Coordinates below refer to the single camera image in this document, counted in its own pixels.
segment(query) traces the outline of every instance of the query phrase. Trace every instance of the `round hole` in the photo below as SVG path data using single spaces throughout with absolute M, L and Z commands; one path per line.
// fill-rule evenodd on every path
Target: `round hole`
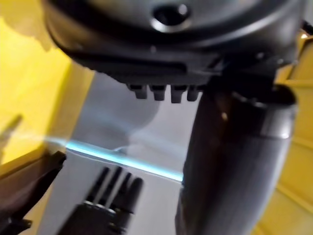
M 153 17 L 166 26 L 176 26 L 182 24 L 190 16 L 186 5 L 161 6 L 154 10 Z

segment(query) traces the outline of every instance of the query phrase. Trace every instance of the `light strip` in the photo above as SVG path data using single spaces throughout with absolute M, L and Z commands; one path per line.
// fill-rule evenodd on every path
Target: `light strip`
M 104 148 L 93 146 L 91 144 L 84 144 L 84 143 L 79 143 L 76 141 L 70 141 L 67 143 L 66 148 L 77 151 L 77 152 L 81 152 L 84 154 L 88 154 L 91 156 L 95 156 L 101 159 L 105 159 L 113 163 L 130 166 L 139 170 L 149 172 L 151 174 L 155 174 L 155 175 L 162 176 L 162 177 L 172 179 L 172 180 L 176 180 L 179 182 L 181 182 L 183 178 L 182 173 L 169 171 L 161 167 L 155 167 L 144 162 L 140 162 L 134 159 L 129 159 L 129 158 L 122 156 L 121 154 L 117 152 L 106 150 Z

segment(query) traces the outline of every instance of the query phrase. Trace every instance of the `blue light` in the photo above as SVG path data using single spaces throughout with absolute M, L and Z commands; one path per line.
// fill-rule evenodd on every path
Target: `blue light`
M 183 174 L 170 171 L 161 167 L 152 166 L 150 164 L 127 158 L 118 152 L 100 148 L 91 144 L 80 143 L 78 141 L 70 141 L 66 145 L 67 149 L 95 156 L 107 161 L 130 166 L 139 170 L 143 170 L 155 175 L 159 175 L 168 179 L 182 181 Z

